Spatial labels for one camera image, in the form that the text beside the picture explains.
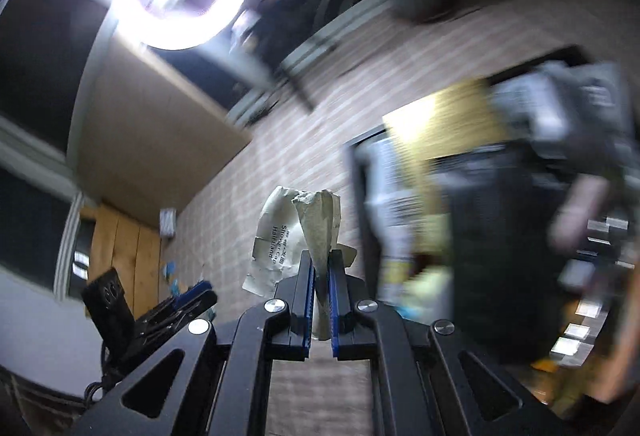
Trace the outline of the beige paper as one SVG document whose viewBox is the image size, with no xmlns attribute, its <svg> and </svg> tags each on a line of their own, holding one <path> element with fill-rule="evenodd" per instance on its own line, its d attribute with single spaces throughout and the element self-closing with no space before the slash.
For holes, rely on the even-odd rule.
<svg viewBox="0 0 640 436">
<path fill-rule="evenodd" d="M 284 279 L 298 274 L 303 252 L 307 251 L 316 271 L 312 337 L 330 337 L 328 265 L 334 249 L 350 267 L 356 248 L 341 244 L 341 196 L 329 191 L 300 191 L 279 185 L 260 212 L 254 237 L 252 259 L 242 289 L 270 298 Z"/>
</svg>

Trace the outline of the small blue packet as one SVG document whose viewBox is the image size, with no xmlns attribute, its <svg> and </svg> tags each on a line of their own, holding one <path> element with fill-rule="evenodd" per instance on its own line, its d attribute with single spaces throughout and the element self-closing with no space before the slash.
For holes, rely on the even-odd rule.
<svg viewBox="0 0 640 436">
<path fill-rule="evenodd" d="M 176 264 L 173 261 L 165 263 L 162 269 L 162 277 L 168 285 L 169 293 L 172 297 L 181 294 L 179 280 L 176 277 Z"/>
</svg>

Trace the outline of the white blue small box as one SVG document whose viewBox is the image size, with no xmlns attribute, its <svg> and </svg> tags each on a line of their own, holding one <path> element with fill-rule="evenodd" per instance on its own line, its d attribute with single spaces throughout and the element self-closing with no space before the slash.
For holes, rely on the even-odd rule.
<svg viewBox="0 0 640 436">
<path fill-rule="evenodd" d="M 158 231 L 164 239 L 172 239 L 176 235 L 177 211 L 175 208 L 162 208 L 158 215 Z"/>
</svg>

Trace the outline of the pine wood board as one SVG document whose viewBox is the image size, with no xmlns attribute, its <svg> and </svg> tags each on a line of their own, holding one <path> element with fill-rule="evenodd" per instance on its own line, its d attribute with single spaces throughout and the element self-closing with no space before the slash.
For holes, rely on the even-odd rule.
<svg viewBox="0 0 640 436">
<path fill-rule="evenodd" d="M 134 318 L 142 317 L 160 302 L 160 235 L 104 204 L 84 206 L 80 218 L 96 223 L 88 282 L 115 268 Z"/>
</svg>

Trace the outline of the black box with circles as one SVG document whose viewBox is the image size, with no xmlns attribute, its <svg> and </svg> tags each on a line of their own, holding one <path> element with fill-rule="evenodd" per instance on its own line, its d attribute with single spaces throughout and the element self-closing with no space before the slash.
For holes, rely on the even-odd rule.
<svg viewBox="0 0 640 436">
<path fill-rule="evenodd" d="M 122 356 L 134 339 L 134 316 L 115 268 L 110 268 L 81 292 L 88 314 L 113 357 Z"/>
</svg>

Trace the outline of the black storage bin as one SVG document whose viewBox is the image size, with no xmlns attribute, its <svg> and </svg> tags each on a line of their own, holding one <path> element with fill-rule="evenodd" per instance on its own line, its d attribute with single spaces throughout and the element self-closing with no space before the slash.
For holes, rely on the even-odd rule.
<svg viewBox="0 0 640 436">
<path fill-rule="evenodd" d="M 564 48 L 424 96 L 386 128 L 358 177 L 374 296 L 412 321 L 450 320 L 508 366 L 555 352 L 583 298 L 570 348 L 590 348 L 638 231 L 620 66 Z"/>
</svg>

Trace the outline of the brown cardboard panel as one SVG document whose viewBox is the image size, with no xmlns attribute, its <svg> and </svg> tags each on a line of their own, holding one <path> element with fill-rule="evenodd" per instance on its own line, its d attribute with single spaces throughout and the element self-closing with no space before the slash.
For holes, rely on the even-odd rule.
<svg viewBox="0 0 640 436">
<path fill-rule="evenodd" d="M 111 38 L 82 125 L 76 174 L 88 196 L 156 227 L 250 143 L 220 105 L 155 53 Z"/>
</svg>

